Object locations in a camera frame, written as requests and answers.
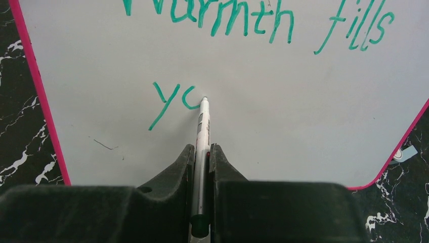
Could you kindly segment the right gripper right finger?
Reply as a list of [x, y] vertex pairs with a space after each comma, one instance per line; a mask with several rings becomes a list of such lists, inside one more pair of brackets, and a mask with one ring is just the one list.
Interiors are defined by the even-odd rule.
[[358, 204], [342, 185], [250, 181], [210, 148], [212, 242], [369, 242]]

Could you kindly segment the pink framed whiteboard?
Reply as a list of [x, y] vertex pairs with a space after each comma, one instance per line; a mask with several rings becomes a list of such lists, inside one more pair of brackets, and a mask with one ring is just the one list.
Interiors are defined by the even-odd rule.
[[[428, 106], [428, 1], [10, 1], [63, 186], [194, 146], [250, 181], [373, 184]], [[208, 162], [209, 234], [212, 242]]]

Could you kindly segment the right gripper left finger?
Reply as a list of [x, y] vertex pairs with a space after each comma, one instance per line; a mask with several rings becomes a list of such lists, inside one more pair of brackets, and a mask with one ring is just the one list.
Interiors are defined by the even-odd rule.
[[186, 242], [188, 144], [141, 186], [21, 185], [1, 196], [1, 242]]

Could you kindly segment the white green whiteboard marker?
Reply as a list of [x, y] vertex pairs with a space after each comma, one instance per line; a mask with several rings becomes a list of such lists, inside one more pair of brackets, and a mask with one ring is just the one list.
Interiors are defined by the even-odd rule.
[[210, 114], [207, 97], [203, 97], [199, 107], [197, 137], [195, 145], [195, 165], [191, 205], [191, 235], [204, 238], [209, 234], [209, 215], [206, 200], [207, 177], [210, 154]]

